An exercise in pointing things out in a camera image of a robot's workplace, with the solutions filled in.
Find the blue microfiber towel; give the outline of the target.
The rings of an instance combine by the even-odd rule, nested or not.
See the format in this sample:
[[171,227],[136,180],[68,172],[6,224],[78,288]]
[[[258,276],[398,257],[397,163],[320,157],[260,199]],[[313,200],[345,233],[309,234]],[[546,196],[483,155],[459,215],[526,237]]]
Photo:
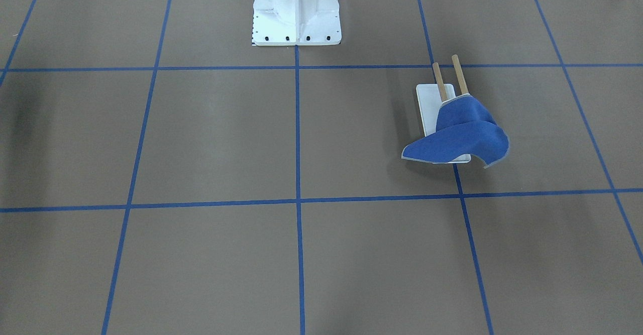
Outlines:
[[436,131],[403,148],[402,159],[444,164],[457,157],[478,157],[485,167],[505,159],[510,139],[490,111],[471,94],[443,103],[437,114]]

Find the white towel rack base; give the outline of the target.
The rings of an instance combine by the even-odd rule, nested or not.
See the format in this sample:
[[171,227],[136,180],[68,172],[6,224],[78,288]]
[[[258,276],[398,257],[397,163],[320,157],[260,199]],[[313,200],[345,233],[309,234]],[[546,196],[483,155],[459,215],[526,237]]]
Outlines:
[[[447,99],[454,99],[456,92],[452,84],[447,83],[444,85]],[[436,132],[437,116],[443,100],[441,99],[437,84],[420,84],[416,86],[416,99],[418,101],[419,113],[422,122],[424,136],[429,136]],[[459,156],[450,162],[431,162],[427,160],[419,160],[420,162],[431,163],[434,165],[441,164],[464,164],[469,163],[472,157],[469,154]]]

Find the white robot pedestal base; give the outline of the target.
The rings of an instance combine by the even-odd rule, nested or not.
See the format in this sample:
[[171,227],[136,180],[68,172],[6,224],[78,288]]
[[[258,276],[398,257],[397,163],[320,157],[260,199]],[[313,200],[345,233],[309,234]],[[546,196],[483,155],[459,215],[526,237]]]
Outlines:
[[254,0],[251,33],[257,46],[339,45],[339,0]]

